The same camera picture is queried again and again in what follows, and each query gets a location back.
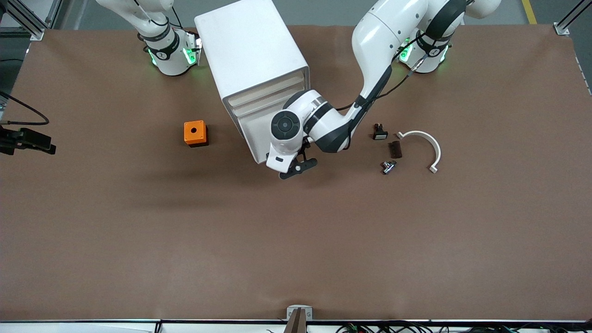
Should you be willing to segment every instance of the floor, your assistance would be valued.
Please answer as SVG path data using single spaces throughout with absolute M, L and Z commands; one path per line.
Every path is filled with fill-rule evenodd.
M 196 15 L 230 4 L 235 0 L 176 0 L 175 9 L 181 23 L 194 26 Z M 566 14 L 577 0 L 530 0 L 538 23 L 553 23 Z M 375 0 L 274 0 L 278 11 L 288 25 L 355 25 Z M 174 21 L 172 12 L 168 13 Z M 528 24 L 521 0 L 502 0 L 500 7 L 491 16 L 476 20 L 466 18 L 466 24 Z M 58 27 L 62 29 L 131 29 L 131 25 L 113 12 L 100 6 L 95 0 L 65 1 L 59 15 Z M 584 73 L 592 77 L 592 9 L 585 12 L 570 27 L 571 38 Z M 27 38 L 0 37 L 0 59 L 22 59 L 28 47 Z M 0 62 L 0 89 L 10 91 L 20 62 Z

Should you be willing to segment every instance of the table surface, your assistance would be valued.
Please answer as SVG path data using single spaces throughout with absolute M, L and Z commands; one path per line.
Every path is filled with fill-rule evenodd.
M 352 29 L 290 28 L 338 107 L 362 85 Z M 319 165 L 287 181 L 255 164 L 206 66 L 161 75 L 135 35 L 31 44 L 13 95 L 49 116 L 57 154 L 0 158 L 0 319 L 590 317 L 592 99 L 550 25 L 460 27 L 351 149 L 312 148 Z M 10 103 L 17 119 L 35 118 Z M 206 148 L 182 140 L 196 119 Z M 377 122 L 389 140 L 368 137 Z M 380 173 L 408 130 L 439 141 L 437 174 L 419 137 Z

